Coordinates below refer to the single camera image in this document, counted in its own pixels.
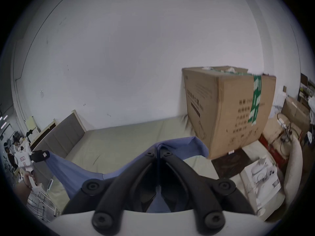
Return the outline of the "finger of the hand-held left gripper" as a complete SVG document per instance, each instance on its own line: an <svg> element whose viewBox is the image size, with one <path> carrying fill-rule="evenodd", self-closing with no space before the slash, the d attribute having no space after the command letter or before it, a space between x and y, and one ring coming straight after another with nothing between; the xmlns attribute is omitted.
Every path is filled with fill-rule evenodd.
<svg viewBox="0 0 315 236"><path fill-rule="evenodd" d="M50 152L48 150L36 150L30 155L30 161L32 162L42 162L50 157Z"/></svg>

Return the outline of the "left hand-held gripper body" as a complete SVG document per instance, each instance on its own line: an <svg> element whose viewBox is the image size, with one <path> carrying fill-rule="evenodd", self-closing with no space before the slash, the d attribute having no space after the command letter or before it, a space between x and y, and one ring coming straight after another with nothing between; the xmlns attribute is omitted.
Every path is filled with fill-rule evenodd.
<svg viewBox="0 0 315 236"><path fill-rule="evenodd" d="M32 172L34 170L34 162L30 161L31 153L32 151L29 142L24 142L23 144L21 144L20 148L15 152L14 160L21 171L21 175L23 171Z"/></svg>

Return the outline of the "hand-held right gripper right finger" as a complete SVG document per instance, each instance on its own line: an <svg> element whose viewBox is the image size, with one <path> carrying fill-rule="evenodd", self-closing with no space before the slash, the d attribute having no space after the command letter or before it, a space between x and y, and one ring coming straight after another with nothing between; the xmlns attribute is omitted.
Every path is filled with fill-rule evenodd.
<svg viewBox="0 0 315 236"><path fill-rule="evenodd" d="M197 229L223 229L224 211L255 215L245 196L228 178L211 179L198 175L187 163L166 148L160 151L161 166L169 168L184 189L195 214Z"/></svg>

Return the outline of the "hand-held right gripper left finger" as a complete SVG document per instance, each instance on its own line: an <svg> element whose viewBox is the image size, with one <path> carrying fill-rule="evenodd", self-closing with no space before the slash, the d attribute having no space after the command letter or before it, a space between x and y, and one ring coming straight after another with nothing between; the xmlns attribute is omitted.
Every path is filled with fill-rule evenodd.
<svg viewBox="0 0 315 236"><path fill-rule="evenodd" d="M94 211L94 228L120 228L128 195L138 177L144 175L156 162L157 149L151 148L120 175L106 180L86 180L68 202L63 215Z"/></svg>

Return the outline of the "person's left hand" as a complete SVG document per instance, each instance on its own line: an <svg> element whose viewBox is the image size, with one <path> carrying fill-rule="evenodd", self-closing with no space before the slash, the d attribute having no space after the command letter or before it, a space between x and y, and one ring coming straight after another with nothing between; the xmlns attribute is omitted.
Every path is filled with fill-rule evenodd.
<svg viewBox="0 0 315 236"><path fill-rule="evenodd" d="M17 187L32 189L32 184L31 184L30 179L33 180L32 173L29 171L23 171L21 175L21 180L19 180Z"/></svg>

